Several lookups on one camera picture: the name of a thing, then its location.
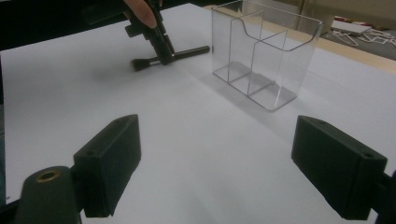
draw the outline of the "mounting hole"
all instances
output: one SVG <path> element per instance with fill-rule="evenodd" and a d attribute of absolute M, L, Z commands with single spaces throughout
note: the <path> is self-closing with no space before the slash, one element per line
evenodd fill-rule
<path fill-rule="evenodd" d="M 87 156 L 93 156 L 93 155 L 95 155 L 95 151 L 92 151 L 92 150 L 90 150 L 90 151 L 87 151 Z"/>
<path fill-rule="evenodd" d="M 372 157 L 373 157 L 373 155 L 372 155 L 372 154 L 370 154 L 370 153 L 367 153 L 367 152 L 366 152 L 366 153 L 364 153 L 364 154 L 363 154 L 363 156 L 364 156 L 364 157 L 367 157 L 367 158 L 372 158 Z"/>
<path fill-rule="evenodd" d="M 59 171 L 57 170 L 51 170 L 51 171 L 47 171 L 44 172 L 42 174 L 40 174 L 35 181 L 37 181 L 38 183 L 45 183 L 45 182 L 49 182 L 55 178 L 57 178 L 61 173 L 59 173 Z"/>

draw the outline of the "clear acrylic organizer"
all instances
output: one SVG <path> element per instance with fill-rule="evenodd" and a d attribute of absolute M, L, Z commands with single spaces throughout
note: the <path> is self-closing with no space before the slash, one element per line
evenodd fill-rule
<path fill-rule="evenodd" d="M 268 110 L 292 101 L 323 23 L 249 1 L 212 8 L 213 73 Z"/>

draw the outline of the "white surface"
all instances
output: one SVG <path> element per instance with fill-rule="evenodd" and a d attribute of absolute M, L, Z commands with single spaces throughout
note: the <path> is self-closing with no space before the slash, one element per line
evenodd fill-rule
<path fill-rule="evenodd" d="M 163 17 L 177 51 L 211 45 L 210 11 L 185 5 Z M 396 169 L 395 76 L 317 49 L 299 98 L 270 113 L 213 76 L 210 53 L 133 72 L 130 60 L 154 53 L 126 25 L 1 53 L 10 202 L 28 175 L 73 165 L 111 120 L 134 113 L 142 161 L 115 216 L 83 223 L 350 223 L 290 158 L 300 114 L 388 157 L 389 175 Z"/>

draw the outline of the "brush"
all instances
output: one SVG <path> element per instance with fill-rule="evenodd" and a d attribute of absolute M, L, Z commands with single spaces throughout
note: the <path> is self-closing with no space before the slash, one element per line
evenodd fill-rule
<path fill-rule="evenodd" d="M 210 47 L 209 46 L 203 46 L 197 49 L 188 49 L 188 50 L 183 50 L 181 52 L 177 52 L 175 53 L 174 59 L 176 60 L 180 60 L 180 59 L 185 59 L 185 58 L 189 58 L 192 56 L 196 56 L 199 54 L 204 54 L 204 53 L 208 53 L 210 51 Z M 140 71 L 143 70 L 145 68 L 148 68 L 154 64 L 158 64 L 160 63 L 160 60 L 158 59 L 158 57 L 154 57 L 154 58 L 150 58 L 150 59 L 134 59 L 131 61 L 132 67 L 134 68 L 134 70 Z"/>

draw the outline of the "human hand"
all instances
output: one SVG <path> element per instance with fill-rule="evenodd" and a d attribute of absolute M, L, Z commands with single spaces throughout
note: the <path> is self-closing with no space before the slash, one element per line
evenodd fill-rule
<path fill-rule="evenodd" d="M 149 8 L 149 5 L 144 0 L 124 0 L 124 2 L 136 15 L 136 17 L 145 23 L 149 28 L 155 28 L 157 26 L 154 14 L 152 13 L 151 8 Z"/>

